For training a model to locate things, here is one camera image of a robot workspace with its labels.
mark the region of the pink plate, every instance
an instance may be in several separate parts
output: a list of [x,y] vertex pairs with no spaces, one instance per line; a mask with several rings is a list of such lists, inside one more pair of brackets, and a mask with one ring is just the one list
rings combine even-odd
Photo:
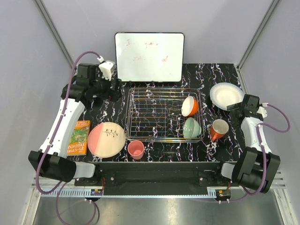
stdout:
[[122,150],[125,141],[124,129],[119,124],[105,122],[92,129],[88,137],[88,147],[93,155],[109,158]]

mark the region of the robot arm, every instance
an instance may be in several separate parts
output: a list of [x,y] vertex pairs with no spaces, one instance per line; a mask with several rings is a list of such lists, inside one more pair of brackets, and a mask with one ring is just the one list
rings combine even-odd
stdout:
[[267,157],[267,171],[265,183],[260,192],[266,193],[280,165],[280,157],[272,154],[267,145],[263,127],[259,126],[262,143],[259,141],[256,130],[256,127],[263,122],[263,118],[267,116],[267,112],[259,106],[259,97],[252,95],[245,95],[241,103],[230,105],[227,109],[231,110],[233,125],[240,126],[244,133],[246,148],[236,165],[223,164],[221,175],[234,183],[257,190],[263,177],[263,153],[260,147],[263,144]]
[[[109,99],[117,101],[121,97],[121,80],[117,79],[115,89],[111,89],[112,72],[115,64],[98,58],[100,64],[79,64],[77,76],[71,85],[67,100],[67,109],[57,130],[51,147],[43,161],[40,176],[54,180],[69,182],[74,178],[90,178],[94,175],[95,165],[84,162],[72,162],[66,159],[68,145],[76,122],[84,109],[89,107],[94,98]],[[61,112],[64,107],[68,86],[63,88],[60,108],[54,124],[46,140],[38,152],[31,151],[28,159],[35,170],[37,170],[40,159],[49,145],[49,141],[57,127]]]

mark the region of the gray wall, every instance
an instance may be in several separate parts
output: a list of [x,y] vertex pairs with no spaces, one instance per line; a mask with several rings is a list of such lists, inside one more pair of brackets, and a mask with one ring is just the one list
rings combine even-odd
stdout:
[[20,224],[38,150],[56,116],[70,67],[32,0],[0,7],[1,224]]
[[[262,102],[277,105],[287,113],[291,131],[280,134],[264,128],[271,150],[281,157],[280,170],[289,192],[293,208],[300,221],[300,1],[281,1],[266,29],[257,41],[242,75],[250,93]],[[281,129],[285,119],[268,109],[266,121]]]
[[[73,59],[118,31],[183,32],[185,63],[238,63],[272,0],[43,0]],[[87,56],[96,62],[93,56]]]

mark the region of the wire dish rack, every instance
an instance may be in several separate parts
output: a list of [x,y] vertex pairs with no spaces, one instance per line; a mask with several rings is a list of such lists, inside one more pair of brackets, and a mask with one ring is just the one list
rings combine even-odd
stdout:
[[[199,111],[193,118],[201,126],[196,138],[183,137],[186,117],[181,115],[181,106],[186,97],[193,96]],[[126,137],[144,142],[196,143],[203,139],[203,117],[200,92],[182,88],[131,88],[127,100]]]

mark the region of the pink cup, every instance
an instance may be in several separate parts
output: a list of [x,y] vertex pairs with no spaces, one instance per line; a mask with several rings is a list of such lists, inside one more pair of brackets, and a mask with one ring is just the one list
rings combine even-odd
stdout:
[[144,154],[144,144],[141,141],[132,141],[129,143],[127,150],[132,158],[141,159]]

